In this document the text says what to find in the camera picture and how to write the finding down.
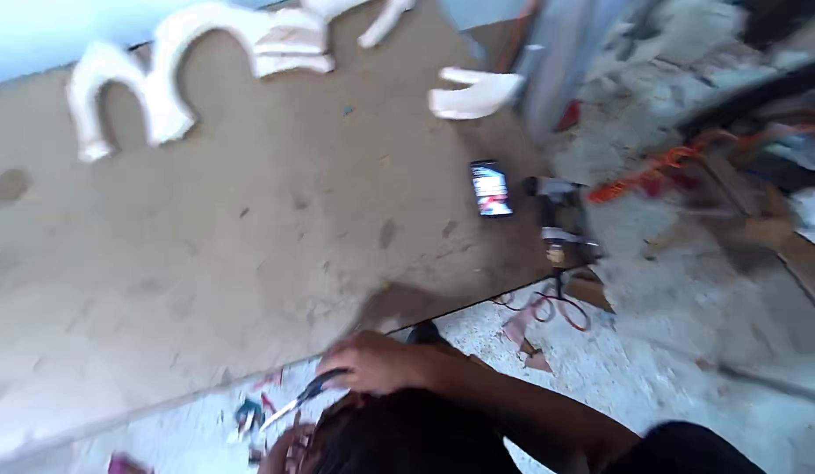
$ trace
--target orange rope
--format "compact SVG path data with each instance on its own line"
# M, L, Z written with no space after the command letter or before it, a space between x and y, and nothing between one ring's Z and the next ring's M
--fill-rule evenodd
M714 140L726 138L736 141L737 153L743 154L767 141L778 140L787 135L800 135L815 133L815 124L799 124L787 126L773 132L761 132L749 136L736 136L723 129L708 130L700 133L688 147L674 147L664 154L655 154L647 158L649 166L637 173L632 173L617 180L607 181L589 193L589 202L603 204L622 196L629 190L638 187L646 180L661 180L665 178L663 170L666 168L682 168L687 159L703 160L703 150Z

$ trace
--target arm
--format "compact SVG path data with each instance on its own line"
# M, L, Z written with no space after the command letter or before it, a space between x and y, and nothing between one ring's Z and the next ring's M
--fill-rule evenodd
M632 431L589 406L431 346L409 346L381 334L361 332L330 349L317 371L338 367L352 372L334 383L355 391L391 393L423 388L446 398L517 413L563 449L582 453L592 471L602 469L639 441Z

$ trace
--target phone screen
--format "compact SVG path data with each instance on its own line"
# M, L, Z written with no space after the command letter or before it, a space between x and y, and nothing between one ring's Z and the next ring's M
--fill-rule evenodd
M507 216L513 213L507 197L507 178L491 161L476 162L472 168L472 186L482 216Z

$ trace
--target red wire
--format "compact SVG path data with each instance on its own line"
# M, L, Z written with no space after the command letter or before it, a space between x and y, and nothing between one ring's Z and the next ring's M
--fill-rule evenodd
M557 297L557 296L550 296L548 294L544 294L544 293L538 292L538 291L533 292L533 294L538 294L540 297L538 299L535 299L535 300L529 302L527 305L522 306L521 308L513 308L513 307L511 307L509 305L513 301L512 296L510 296L510 299L507 302L496 301L494 299L490 299L490 301L492 301L493 303L495 303L495 304L497 304L499 306L503 306L503 307L505 307L507 309L510 309L511 311L515 311L515 312L531 310L531 311L533 311L533 319L535 319L535 320L537 320L539 322L548 322L550 320L550 318L546 318L544 320L541 320L540 318L537 317L537 310L542 305L542 303L544 303L546 301L549 301L549 302L551 302L551 308L554 309L553 302L554 301L562 301L563 303L568 303L571 306L573 306L575 309L580 311L580 313L583 315L584 320L586 320L586 325L584 327L578 326L577 324L575 324L571 320L571 318L569 318L568 315L566 315L562 311L559 311L559 309L558 309L558 312L561 315L563 315L563 318L565 318L565 320L567 320L569 322L571 327L573 327L576 330L579 330L580 332L587 332L589 329L592 328L592 321L591 321L589 315L586 314L586 311L584 311L583 308L580 305L578 305L577 303L574 303L571 299L561 298L561 297Z
M592 321L589 318L589 315L586 314L586 311L583 311L583 308L580 305L578 305L577 303L574 303L571 299L561 298L561 297L558 297L558 296L550 296L549 294L540 293L538 291L535 291L533 293L538 294L539 296L541 296L541 298L537 300L540 305L541 305L542 301L562 301L563 303L568 303L571 306L573 306L575 309L580 311L580 313L583 315L583 319L586 320L586 326L585 327L580 327L580 326L574 324L574 322L571 320L571 318L569 318L568 315L566 315L565 313L563 313L562 311L560 311L558 309L558 312L561 315L563 315L563 318L565 318L569 322L571 327L573 327L574 329L579 330L580 332L587 332L590 328L592 328ZM533 317L534 317L534 319L536 319L539 322L547 321L547 319L541 320L540 318L537 318L536 306L534 307Z

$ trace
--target black-handled scissors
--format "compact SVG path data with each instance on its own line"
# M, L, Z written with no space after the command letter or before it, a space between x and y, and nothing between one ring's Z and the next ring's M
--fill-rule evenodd
M287 412L293 410L294 408L297 408L297 406L302 405L303 403L307 402L311 398L314 398L320 393L323 393L325 391L325 389L322 388L323 384L330 381L334 377L337 377L338 375L343 375L344 373L348 373L349 371L350 371L349 369L332 369L329 370L328 372L320 373L317 377L314 378L313 381L306 385L305 390L303 390L302 393L297 395L295 399L291 400L290 403L286 404L285 406L279 408L279 410L276 413L274 413L271 417L267 418L261 425L261 428L259 428L259 431L263 432L265 429L267 429L268 426L275 423L276 420L278 420L280 417L283 417Z

